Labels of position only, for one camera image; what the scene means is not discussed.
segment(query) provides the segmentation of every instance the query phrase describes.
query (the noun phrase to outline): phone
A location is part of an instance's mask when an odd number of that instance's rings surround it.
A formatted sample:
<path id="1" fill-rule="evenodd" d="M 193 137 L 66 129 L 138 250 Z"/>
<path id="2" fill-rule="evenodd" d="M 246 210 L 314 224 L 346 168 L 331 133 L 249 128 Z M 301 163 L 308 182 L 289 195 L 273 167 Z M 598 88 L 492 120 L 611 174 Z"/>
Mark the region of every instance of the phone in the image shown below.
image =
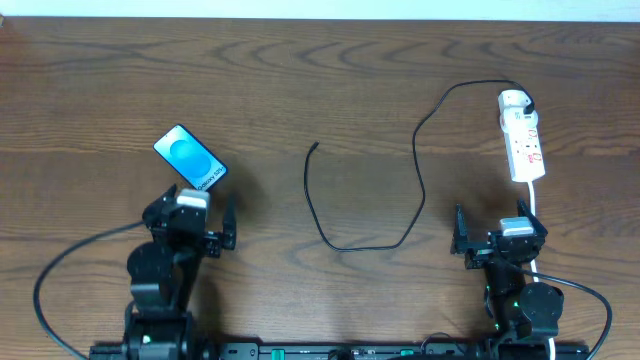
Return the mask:
<path id="1" fill-rule="evenodd" d="M 227 174 L 222 161 L 180 124 L 156 141 L 153 148 L 197 190 L 207 191 Z"/>

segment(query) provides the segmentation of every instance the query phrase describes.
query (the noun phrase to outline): wooden table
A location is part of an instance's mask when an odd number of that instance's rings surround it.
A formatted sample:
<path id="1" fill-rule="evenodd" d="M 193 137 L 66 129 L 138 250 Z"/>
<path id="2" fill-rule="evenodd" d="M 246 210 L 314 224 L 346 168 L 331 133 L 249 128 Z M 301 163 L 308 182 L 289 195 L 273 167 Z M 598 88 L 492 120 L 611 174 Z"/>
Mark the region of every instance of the wooden table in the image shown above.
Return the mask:
<path id="1" fill-rule="evenodd" d="M 411 133 L 451 85 L 521 82 L 535 97 L 547 175 L 539 268 L 593 286 L 615 319 L 599 359 L 640 338 L 640 25 L 10 18 L 0 30 L 0 358 L 67 358 L 33 313 L 36 276 L 74 242 L 136 221 L 172 183 L 151 145 L 182 123 L 222 158 L 210 227 L 239 198 L 238 247 L 207 260 L 202 327 L 264 341 L 417 341 L 489 333 L 484 275 L 449 255 L 456 202 L 475 229 L 515 215 L 496 97 L 455 91 L 418 136 L 427 202 L 395 251 L 339 254 L 330 238 L 390 244 L 420 192 Z M 118 340 L 137 229 L 66 259 L 43 289 L 53 327 L 85 353 Z M 563 288 L 561 340 L 600 335 L 604 309 Z"/>

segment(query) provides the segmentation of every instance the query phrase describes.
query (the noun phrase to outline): white backdrop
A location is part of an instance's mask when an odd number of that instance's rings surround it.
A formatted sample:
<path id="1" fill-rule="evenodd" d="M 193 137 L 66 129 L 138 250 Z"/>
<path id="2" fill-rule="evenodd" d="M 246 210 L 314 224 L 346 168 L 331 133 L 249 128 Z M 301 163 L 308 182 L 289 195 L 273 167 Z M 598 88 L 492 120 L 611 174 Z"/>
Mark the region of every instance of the white backdrop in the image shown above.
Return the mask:
<path id="1" fill-rule="evenodd" d="M 5 16 L 640 22 L 640 0 L 0 0 Z"/>

